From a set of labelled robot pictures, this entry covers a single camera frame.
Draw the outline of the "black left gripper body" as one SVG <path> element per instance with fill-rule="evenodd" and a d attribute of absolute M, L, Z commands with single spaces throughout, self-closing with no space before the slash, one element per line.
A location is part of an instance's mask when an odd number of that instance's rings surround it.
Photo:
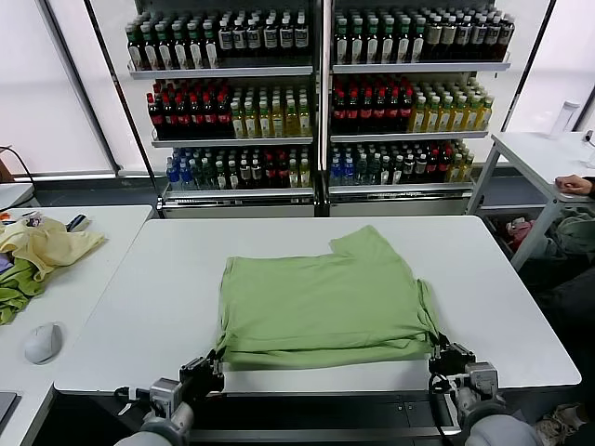
<path fill-rule="evenodd" d="M 209 373 L 202 368 L 204 357 L 196 358 L 179 370 L 179 381 L 183 396 L 206 396 L 224 388 L 224 374 Z"/>

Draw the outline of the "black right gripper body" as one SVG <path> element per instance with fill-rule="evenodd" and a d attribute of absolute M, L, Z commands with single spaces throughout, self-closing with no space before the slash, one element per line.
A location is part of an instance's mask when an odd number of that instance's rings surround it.
<path fill-rule="evenodd" d="M 475 354 L 457 344 L 457 353 L 452 356 L 441 356 L 438 361 L 430 361 L 430 373 L 442 376 L 463 374 L 465 367 L 476 361 Z"/>

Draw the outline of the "bystander bare hand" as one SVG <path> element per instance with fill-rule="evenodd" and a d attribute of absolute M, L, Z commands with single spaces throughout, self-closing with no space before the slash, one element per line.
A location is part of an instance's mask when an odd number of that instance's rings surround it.
<path fill-rule="evenodd" d="M 589 196 L 594 192 L 594 182 L 589 178 L 571 175 L 567 177 L 556 177 L 555 185 L 564 194 Z"/>

